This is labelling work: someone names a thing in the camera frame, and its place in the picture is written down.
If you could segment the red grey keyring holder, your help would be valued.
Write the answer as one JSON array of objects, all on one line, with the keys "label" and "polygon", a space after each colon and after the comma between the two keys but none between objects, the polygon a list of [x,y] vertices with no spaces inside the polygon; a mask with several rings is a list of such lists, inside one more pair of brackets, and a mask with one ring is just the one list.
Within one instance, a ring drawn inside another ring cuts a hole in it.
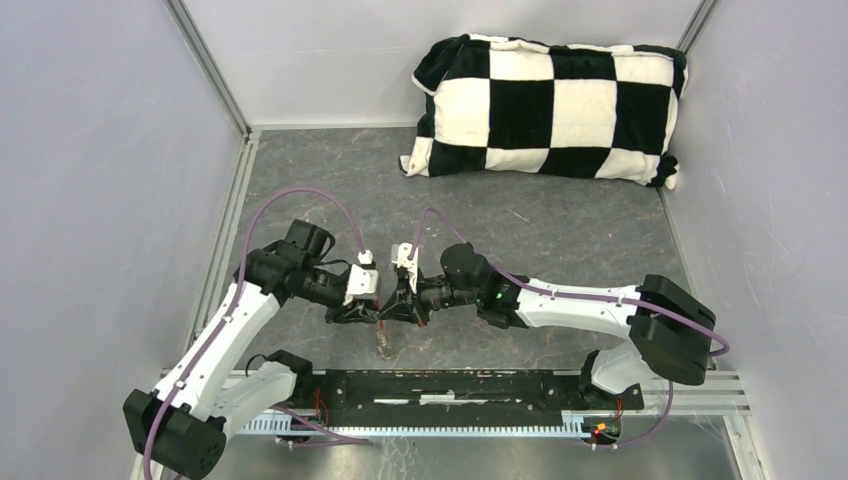
[{"label": "red grey keyring holder", "polygon": [[382,319],[377,322],[376,344],[378,353],[383,360],[388,361],[393,358],[388,330]]}]

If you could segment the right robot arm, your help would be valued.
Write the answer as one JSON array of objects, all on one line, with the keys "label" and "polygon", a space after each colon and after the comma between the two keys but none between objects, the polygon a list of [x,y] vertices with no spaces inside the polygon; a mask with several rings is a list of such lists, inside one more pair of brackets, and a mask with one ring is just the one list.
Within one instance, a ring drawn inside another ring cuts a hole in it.
[{"label": "right robot arm", "polygon": [[516,276],[469,243],[440,257],[441,274],[422,275],[411,244],[393,248],[397,287],[383,320],[425,326],[431,313],[472,306],[491,326],[566,328],[601,333],[621,344],[590,354],[577,382],[580,400],[602,408],[632,385],[654,378],[699,386],[718,337],[714,313],[682,287],[650,274],[639,285],[575,287]]}]

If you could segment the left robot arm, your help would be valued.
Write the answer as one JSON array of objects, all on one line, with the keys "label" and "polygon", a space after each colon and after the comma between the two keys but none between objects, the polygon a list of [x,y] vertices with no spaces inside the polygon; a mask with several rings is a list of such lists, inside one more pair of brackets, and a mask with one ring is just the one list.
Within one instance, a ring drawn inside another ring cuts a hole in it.
[{"label": "left robot arm", "polygon": [[329,321],[376,320],[379,273],[373,253],[335,274],[325,256],[335,246],[327,230],[303,220],[285,237],[250,251],[220,307],[195,343],[149,391],[132,390],[122,410],[135,451],[182,479],[207,477],[226,443],[272,405],[306,405],[314,394],[310,362],[271,357],[231,388],[224,383],[248,344],[292,298],[325,307]]}]

